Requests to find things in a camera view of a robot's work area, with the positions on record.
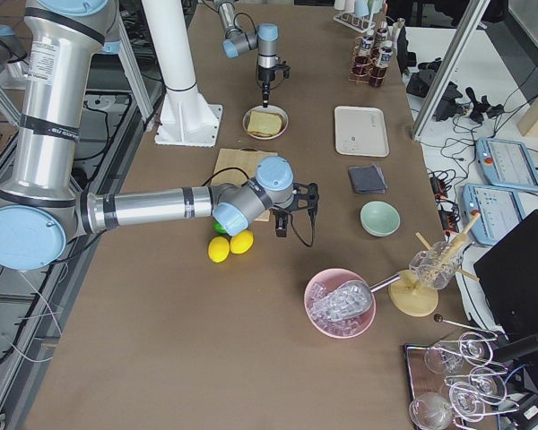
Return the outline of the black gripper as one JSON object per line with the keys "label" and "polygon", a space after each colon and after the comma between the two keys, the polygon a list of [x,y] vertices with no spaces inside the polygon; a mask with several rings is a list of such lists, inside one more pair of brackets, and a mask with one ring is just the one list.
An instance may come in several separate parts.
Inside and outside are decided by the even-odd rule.
{"label": "black gripper", "polygon": [[271,67],[258,66],[256,68],[257,83],[262,89],[262,106],[267,108],[270,101],[270,88],[271,82],[275,80],[276,74],[281,71],[284,79],[290,77],[291,68],[287,65],[286,61],[275,64]]}
{"label": "black gripper", "polygon": [[289,214],[294,211],[308,212],[309,218],[315,220],[318,210],[317,183],[301,184],[294,182],[291,202],[284,206],[274,205],[271,212],[275,219],[275,234],[277,237],[286,237],[288,234]]}

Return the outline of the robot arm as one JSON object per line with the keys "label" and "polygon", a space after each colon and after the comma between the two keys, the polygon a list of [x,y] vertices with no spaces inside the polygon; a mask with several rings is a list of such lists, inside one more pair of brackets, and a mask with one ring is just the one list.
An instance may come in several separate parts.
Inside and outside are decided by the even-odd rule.
{"label": "robot arm", "polygon": [[291,68],[286,61],[277,55],[279,28],[274,23],[253,24],[252,30],[244,30],[238,22],[234,1],[213,1],[213,8],[221,19],[224,30],[222,42],[226,57],[236,58],[249,51],[257,51],[256,79],[262,93],[262,107],[270,104],[272,82],[278,71],[282,78],[288,79]]}
{"label": "robot arm", "polygon": [[[263,212],[286,236],[292,213],[306,209],[315,226],[317,184],[294,182],[289,162],[269,156],[242,185],[96,195],[70,187],[80,142],[82,102],[91,58],[117,28],[117,1],[26,1],[33,34],[29,78],[10,179],[0,185],[0,265],[28,271],[58,260],[68,242],[111,229],[214,216],[227,234]],[[199,93],[181,1],[142,1],[166,88],[156,143],[211,148],[222,105]]]}

